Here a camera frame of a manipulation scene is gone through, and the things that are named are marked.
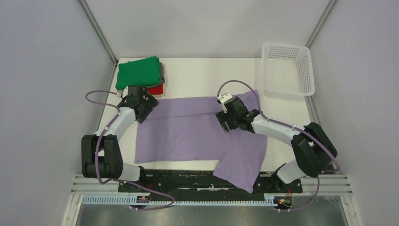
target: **stack of folded clothes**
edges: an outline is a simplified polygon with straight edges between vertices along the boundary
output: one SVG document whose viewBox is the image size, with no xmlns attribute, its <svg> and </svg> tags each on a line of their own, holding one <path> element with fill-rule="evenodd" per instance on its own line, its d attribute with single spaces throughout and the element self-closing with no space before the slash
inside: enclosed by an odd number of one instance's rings
<svg viewBox="0 0 399 226">
<path fill-rule="evenodd" d="M 152 95 L 162 95 L 165 83 L 164 67 L 158 57 L 119 64 L 116 90 L 127 86 L 145 86 Z"/>
</svg>

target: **gray wall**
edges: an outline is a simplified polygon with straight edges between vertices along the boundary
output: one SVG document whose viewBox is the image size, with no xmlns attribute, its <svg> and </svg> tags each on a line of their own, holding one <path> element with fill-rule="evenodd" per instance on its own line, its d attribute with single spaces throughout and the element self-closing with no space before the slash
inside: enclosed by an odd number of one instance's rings
<svg viewBox="0 0 399 226">
<path fill-rule="evenodd" d="M 112 64 L 74 0 L 3 1 L 0 31 L 0 225 L 60 225 Z"/>
<path fill-rule="evenodd" d="M 260 57 L 304 45 L 328 0 L 87 0 L 117 57 Z"/>
<path fill-rule="evenodd" d="M 370 226 L 399 224 L 398 12 L 397 0 L 338 1 L 311 48 L 321 123 Z"/>
</svg>

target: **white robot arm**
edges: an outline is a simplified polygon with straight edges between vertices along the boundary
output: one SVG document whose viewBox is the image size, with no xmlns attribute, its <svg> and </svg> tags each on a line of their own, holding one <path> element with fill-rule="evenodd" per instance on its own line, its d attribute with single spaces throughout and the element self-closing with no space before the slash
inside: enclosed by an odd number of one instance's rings
<svg viewBox="0 0 399 226">
<path fill-rule="evenodd" d="M 104 156 L 98 157 L 101 178 L 113 178 L 127 181 L 137 181 L 140 178 L 140 167 L 123 162 L 119 141 L 125 131 L 135 121 L 142 123 L 150 112 L 158 105 L 158 101 L 142 86 L 128 86 L 125 96 L 118 104 L 119 117 L 109 128 L 102 127 L 96 133 L 82 138 L 82 174 L 87 178 L 96 178 L 95 151 L 98 138 L 104 129 L 106 132 L 100 143 Z"/>
<path fill-rule="evenodd" d="M 318 146 L 310 143 L 301 132 L 266 120 L 258 110 L 248 111 L 240 98 L 230 94 L 218 97 L 222 111 L 216 114 L 225 133 L 240 128 L 256 134 L 263 134 L 280 140 L 293 148 L 295 159 L 280 166 L 274 175 L 284 183 L 310 176 L 316 178 L 330 164 L 329 156 Z M 295 125 L 316 137 L 336 157 L 337 152 L 320 125 L 311 122 L 307 126 Z"/>
</svg>

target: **lavender t-shirt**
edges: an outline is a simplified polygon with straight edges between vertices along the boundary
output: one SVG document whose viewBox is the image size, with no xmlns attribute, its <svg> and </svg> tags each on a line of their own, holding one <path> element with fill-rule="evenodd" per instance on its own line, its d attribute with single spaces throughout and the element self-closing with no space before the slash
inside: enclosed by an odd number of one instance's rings
<svg viewBox="0 0 399 226">
<path fill-rule="evenodd" d="M 249 111 L 252 92 L 238 95 Z M 240 129 L 224 133 L 216 97 L 161 99 L 137 130 L 135 163 L 219 160 L 214 175 L 252 192 L 266 153 L 267 136 Z"/>
</svg>

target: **green cloth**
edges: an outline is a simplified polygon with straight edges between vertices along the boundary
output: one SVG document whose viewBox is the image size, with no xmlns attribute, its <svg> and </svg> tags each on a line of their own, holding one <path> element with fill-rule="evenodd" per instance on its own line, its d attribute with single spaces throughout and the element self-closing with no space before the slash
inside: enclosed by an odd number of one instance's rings
<svg viewBox="0 0 399 226">
<path fill-rule="evenodd" d="M 118 67 L 116 90 L 123 90 L 126 86 L 149 86 L 160 82 L 160 59 L 158 57 L 130 61 L 119 64 Z"/>
</svg>

